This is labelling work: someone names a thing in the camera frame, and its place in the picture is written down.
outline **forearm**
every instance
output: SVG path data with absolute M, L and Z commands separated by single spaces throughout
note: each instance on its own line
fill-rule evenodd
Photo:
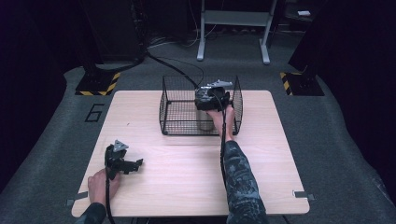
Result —
M 105 206 L 101 203 L 91 203 L 75 224 L 100 224 L 106 217 Z
M 224 169 L 230 211 L 227 223 L 268 223 L 248 158 L 235 141 L 226 142 Z

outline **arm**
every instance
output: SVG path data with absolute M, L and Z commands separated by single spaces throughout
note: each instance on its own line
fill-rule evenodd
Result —
M 221 112 L 207 111 L 213 119 L 216 129 L 222 136 L 223 116 Z M 227 202 L 230 214 L 228 224 L 267 224 L 267 216 L 259 187 L 251 172 L 248 158 L 233 139 L 233 108 L 228 105 L 226 114 L 226 133 L 224 150 L 224 170 L 227 190 Z
M 120 174 L 110 180 L 110 199 L 120 187 Z M 90 206 L 85 210 L 76 224 L 100 224 L 106 217 L 106 170 L 100 170 L 94 176 L 88 177 L 88 192 Z

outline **wire mesh basket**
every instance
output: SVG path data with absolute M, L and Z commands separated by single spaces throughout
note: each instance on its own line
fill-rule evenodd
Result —
M 164 76 L 163 95 L 160 104 L 161 131 L 166 135 L 219 135 L 213 120 L 205 111 L 197 110 L 195 87 L 206 86 L 218 80 L 232 82 L 233 85 L 224 87 L 230 93 L 235 119 L 233 134 L 239 133 L 242 123 L 243 100 L 238 76 L 227 77 L 183 77 Z

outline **camera rig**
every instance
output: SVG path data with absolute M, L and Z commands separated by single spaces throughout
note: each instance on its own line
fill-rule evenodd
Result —
M 113 180 L 117 172 L 123 172 L 128 175 L 129 172 L 138 171 L 143 163 L 143 159 L 138 161 L 125 161 L 124 156 L 126 153 L 127 145 L 119 140 L 115 141 L 114 146 L 110 144 L 106 148 L 105 153 L 105 166 L 108 169 L 108 177 Z
M 224 87 L 232 86 L 232 82 L 216 81 L 195 90 L 195 105 L 198 110 L 220 111 L 230 103 L 230 93 Z

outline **table top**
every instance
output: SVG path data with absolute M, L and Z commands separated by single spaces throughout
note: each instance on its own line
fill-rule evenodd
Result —
M 218 136 L 169 136 L 161 133 L 162 91 L 117 91 L 78 192 L 88 191 L 88 176 L 104 168 L 106 148 L 115 140 L 129 146 L 126 161 L 144 159 L 138 172 L 122 175 L 111 201 L 114 217 L 228 215 L 219 165 Z M 242 91 L 243 118 L 235 141 L 247 155 L 268 215 L 304 214 L 304 191 L 269 91 Z M 89 198 L 75 201 L 79 217 Z

